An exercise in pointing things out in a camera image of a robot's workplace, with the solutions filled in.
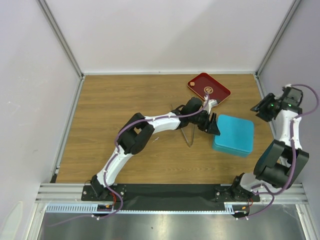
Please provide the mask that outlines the blue box lid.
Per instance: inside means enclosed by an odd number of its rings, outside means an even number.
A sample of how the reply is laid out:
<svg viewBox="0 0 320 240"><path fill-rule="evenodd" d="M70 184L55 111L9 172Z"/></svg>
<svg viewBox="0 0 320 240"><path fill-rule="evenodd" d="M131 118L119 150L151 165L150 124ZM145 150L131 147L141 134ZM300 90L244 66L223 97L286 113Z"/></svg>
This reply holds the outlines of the blue box lid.
<svg viewBox="0 0 320 240"><path fill-rule="evenodd" d="M220 135L213 138L213 150L243 158L252 153L255 127L251 120L221 114L217 126Z"/></svg>

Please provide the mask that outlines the metal tongs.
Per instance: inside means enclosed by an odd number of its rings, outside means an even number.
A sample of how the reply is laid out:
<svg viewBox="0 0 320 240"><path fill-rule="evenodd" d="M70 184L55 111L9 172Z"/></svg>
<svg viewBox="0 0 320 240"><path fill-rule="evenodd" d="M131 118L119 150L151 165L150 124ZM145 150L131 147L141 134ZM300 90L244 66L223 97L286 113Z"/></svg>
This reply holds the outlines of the metal tongs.
<svg viewBox="0 0 320 240"><path fill-rule="evenodd" d="M195 139L195 125L188 125L184 128L179 129L186 145L191 148L194 144Z"/></svg>

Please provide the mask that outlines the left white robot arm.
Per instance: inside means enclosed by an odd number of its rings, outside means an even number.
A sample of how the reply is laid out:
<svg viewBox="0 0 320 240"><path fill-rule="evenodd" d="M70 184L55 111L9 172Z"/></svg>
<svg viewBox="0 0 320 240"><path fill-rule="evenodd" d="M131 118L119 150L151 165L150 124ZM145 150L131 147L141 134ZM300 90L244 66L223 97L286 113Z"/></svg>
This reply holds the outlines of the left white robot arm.
<svg viewBox="0 0 320 240"><path fill-rule="evenodd" d="M125 126L118 132L114 140L115 149L105 166L90 180L92 194L98 200L109 197L110 186L127 161L140 153L151 136L163 132L182 129L188 124L194 124L199 130L219 136L215 113L212 108L218 105L216 99L205 95L204 101L192 97L187 104L180 105L169 113L158 116L144 116L140 112L134 114Z"/></svg>

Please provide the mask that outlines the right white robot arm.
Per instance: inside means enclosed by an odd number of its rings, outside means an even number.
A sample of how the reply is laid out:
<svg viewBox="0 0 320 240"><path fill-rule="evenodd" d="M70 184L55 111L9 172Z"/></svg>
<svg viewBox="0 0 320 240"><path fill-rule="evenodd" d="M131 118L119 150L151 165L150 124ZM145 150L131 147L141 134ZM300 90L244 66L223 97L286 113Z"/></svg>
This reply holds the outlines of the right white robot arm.
<svg viewBox="0 0 320 240"><path fill-rule="evenodd" d="M237 202L253 197L259 187L272 186L278 193L287 190L309 160L309 153L303 151L299 138L303 91L292 85L284 86L282 91L280 96L269 93L251 108L265 122L275 121L276 137L252 173L234 178L230 196Z"/></svg>

